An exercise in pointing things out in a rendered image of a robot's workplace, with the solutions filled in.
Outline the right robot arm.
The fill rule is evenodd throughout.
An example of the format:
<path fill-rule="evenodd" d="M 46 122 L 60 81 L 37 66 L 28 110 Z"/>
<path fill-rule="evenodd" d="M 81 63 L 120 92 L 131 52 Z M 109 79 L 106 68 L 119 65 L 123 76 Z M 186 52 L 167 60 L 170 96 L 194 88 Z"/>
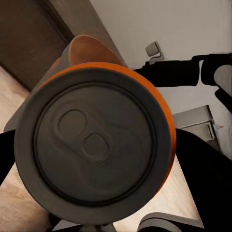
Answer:
<path fill-rule="evenodd" d="M 205 85 L 218 86 L 215 96 L 232 113 L 232 53 L 210 53 L 192 57 L 192 60 L 164 61 L 158 42 L 146 48 L 149 57 L 161 54 L 146 62 L 142 69 L 136 70 L 155 87 L 196 86 L 199 80 L 199 61 L 201 81 Z"/>

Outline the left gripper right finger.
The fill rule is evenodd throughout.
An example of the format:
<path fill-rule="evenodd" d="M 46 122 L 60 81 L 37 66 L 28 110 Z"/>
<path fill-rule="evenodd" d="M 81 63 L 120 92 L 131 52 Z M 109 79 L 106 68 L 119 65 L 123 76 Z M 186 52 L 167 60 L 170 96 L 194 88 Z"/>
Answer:
<path fill-rule="evenodd" d="M 232 232 L 232 160 L 197 135 L 175 130 L 175 156 L 206 232 Z"/>

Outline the can of soda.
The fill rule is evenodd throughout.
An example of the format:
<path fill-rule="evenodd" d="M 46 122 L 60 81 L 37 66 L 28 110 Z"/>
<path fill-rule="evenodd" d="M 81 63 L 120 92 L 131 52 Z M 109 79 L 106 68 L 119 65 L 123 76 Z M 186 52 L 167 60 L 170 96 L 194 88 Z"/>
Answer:
<path fill-rule="evenodd" d="M 173 115 L 137 71 L 109 62 L 68 67 L 27 101 L 14 135 L 19 176 L 46 211 L 104 225 L 142 209 L 176 153 Z"/>

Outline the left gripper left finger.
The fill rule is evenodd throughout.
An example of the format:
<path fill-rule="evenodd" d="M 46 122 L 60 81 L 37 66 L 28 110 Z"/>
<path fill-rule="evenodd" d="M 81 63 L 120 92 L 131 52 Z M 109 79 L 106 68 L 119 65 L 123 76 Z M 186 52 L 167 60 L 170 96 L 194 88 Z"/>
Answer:
<path fill-rule="evenodd" d="M 0 186 L 15 163 L 15 130 L 0 134 Z"/>

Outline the trash can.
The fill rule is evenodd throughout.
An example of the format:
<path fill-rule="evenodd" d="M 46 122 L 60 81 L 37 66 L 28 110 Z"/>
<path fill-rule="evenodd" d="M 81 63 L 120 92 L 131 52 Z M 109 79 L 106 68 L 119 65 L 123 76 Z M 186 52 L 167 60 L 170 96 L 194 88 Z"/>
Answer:
<path fill-rule="evenodd" d="M 43 82 L 45 82 L 52 75 L 60 72 L 61 70 L 85 62 L 109 62 L 124 66 L 124 64 L 115 55 L 115 53 L 97 38 L 89 35 L 76 36 L 65 48 L 62 56 L 54 62 L 54 64 L 39 81 L 36 87 L 32 91 L 30 91 L 28 97 L 24 100 L 22 105 L 20 105 L 15 114 L 8 120 L 8 122 L 4 126 L 3 132 L 15 130 L 23 107 Z"/>

